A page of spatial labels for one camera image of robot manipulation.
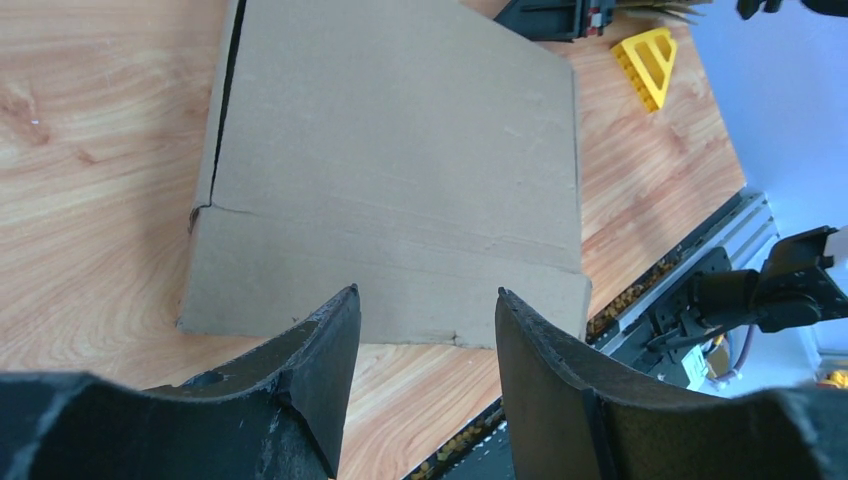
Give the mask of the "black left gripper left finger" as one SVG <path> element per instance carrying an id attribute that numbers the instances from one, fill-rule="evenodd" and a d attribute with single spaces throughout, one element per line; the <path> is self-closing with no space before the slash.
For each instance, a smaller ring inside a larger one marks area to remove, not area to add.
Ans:
<path id="1" fill-rule="evenodd" d="M 359 348 L 348 286 L 306 320 L 185 383 L 1 376 L 5 479 L 332 479 Z"/>

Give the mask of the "brown cardboard box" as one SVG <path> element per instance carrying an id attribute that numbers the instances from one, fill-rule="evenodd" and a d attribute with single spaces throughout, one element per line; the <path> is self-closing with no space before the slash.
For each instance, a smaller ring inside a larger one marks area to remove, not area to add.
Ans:
<path id="1" fill-rule="evenodd" d="M 499 288 L 586 327 L 578 79 L 456 1 L 232 1 L 176 325 L 271 337 L 356 285 L 360 339 L 491 348 Z"/>

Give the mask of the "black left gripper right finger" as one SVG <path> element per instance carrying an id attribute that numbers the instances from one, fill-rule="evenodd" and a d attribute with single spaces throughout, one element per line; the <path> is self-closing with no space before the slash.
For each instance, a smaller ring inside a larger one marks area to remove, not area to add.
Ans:
<path id="1" fill-rule="evenodd" d="M 640 373 L 500 289 L 496 351 L 520 479 L 843 479 L 847 394 L 726 399 Z"/>

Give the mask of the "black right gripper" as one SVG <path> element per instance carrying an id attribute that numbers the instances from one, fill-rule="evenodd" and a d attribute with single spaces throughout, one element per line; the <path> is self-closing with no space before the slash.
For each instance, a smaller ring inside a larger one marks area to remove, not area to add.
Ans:
<path id="1" fill-rule="evenodd" d="M 600 36 L 612 22 L 608 0 L 511 0 L 494 21 L 535 42 L 573 42 Z"/>

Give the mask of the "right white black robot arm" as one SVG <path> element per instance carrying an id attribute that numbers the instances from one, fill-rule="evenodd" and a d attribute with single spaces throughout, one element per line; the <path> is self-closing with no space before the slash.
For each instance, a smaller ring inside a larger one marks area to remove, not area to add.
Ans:
<path id="1" fill-rule="evenodd" d="M 510 1 L 495 16 L 531 41 L 600 36 L 615 14 L 686 22 L 694 1 Z M 844 318 L 831 271 L 846 263 L 845 233 L 823 226 L 778 241 L 760 270 L 694 272 L 648 307 L 625 336 L 655 355 L 689 351 L 742 325 L 763 333 Z"/>

